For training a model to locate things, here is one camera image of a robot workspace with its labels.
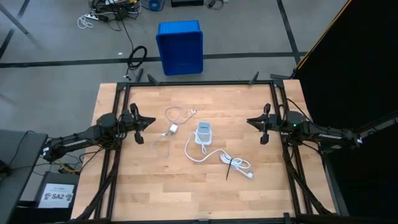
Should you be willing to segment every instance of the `wooden tabletop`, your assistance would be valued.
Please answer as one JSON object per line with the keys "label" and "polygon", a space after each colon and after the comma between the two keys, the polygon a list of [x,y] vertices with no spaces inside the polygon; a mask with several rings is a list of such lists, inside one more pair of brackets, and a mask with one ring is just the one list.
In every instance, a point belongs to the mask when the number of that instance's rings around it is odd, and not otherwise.
{"label": "wooden tabletop", "polygon": [[[300,82],[284,83],[287,97],[308,114]],[[93,124],[112,111],[115,88],[114,83],[100,86]],[[266,103],[272,104],[269,85],[133,87],[129,101],[137,103],[141,115],[155,117],[156,121],[142,133],[145,144],[136,144],[133,134],[123,141],[114,221],[274,218],[284,212],[294,216],[279,133],[269,131],[269,143],[260,145],[261,133],[246,123],[247,118],[259,116]],[[168,130],[165,109],[170,106],[184,108],[181,120],[190,115],[191,109],[198,113],[178,126],[170,141],[170,155],[164,159],[157,157],[150,145]],[[170,111],[171,117],[176,115],[177,110]],[[220,161],[219,153],[201,163],[185,156],[185,142],[199,121],[212,125],[213,143],[207,147],[208,152],[224,149],[232,157],[249,161],[252,180],[235,170],[226,180],[228,165]],[[155,148],[165,154],[167,139]],[[319,155],[305,146],[300,146],[300,152],[308,186],[327,209],[335,211]],[[194,141],[188,145],[188,153],[196,159],[204,158]],[[96,193],[102,163],[103,153],[99,153],[81,173],[72,217],[77,217]],[[300,190],[298,194],[304,210]]]}

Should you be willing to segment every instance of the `gray floor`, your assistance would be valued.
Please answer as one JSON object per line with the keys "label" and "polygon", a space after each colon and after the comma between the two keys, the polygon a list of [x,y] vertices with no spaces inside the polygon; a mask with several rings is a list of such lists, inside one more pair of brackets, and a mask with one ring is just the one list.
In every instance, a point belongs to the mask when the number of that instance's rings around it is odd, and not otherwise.
{"label": "gray floor", "polygon": [[[305,52],[322,35],[346,0],[282,0],[298,50]],[[2,0],[16,15],[24,0]],[[276,0],[230,0],[220,11],[206,7],[142,10],[137,20],[125,20],[135,45],[145,45],[148,56],[159,56],[155,35],[160,22],[199,20],[204,54],[291,52]],[[21,22],[39,41],[32,44],[16,30],[0,63],[126,58],[131,51],[124,32],[92,21],[94,29],[79,29],[76,20],[89,12],[87,1],[31,0]],[[11,23],[0,14],[0,44]],[[248,80],[256,71],[290,75],[293,57],[229,58],[204,61],[200,75],[166,77],[160,62],[142,66],[159,80]],[[0,128],[34,130],[62,136],[86,129],[92,119],[100,83],[124,82],[123,63],[56,67],[0,68]],[[75,162],[64,157],[64,162]],[[50,167],[36,167],[44,173]],[[21,199],[32,200],[41,176],[33,174]]]}

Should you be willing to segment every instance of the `small white device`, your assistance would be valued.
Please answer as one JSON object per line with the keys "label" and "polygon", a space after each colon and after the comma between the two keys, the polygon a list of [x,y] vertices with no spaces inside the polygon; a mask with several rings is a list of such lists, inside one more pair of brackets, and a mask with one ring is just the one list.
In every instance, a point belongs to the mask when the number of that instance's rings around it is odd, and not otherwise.
{"label": "small white device", "polygon": [[195,131],[195,142],[199,145],[210,145],[213,137],[211,124],[209,122],[199,122],[198,129]]}

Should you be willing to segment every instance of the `blue plastic bin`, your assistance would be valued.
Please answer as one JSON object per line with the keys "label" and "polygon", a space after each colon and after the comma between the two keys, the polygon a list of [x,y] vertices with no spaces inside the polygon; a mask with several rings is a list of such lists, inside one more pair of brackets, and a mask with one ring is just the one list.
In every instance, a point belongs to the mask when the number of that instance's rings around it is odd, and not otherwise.
{"label": "blue plastic bin", "polygon": [[162,22],[156,42],[165,75],[203,71],[203,33],[198,21]]}

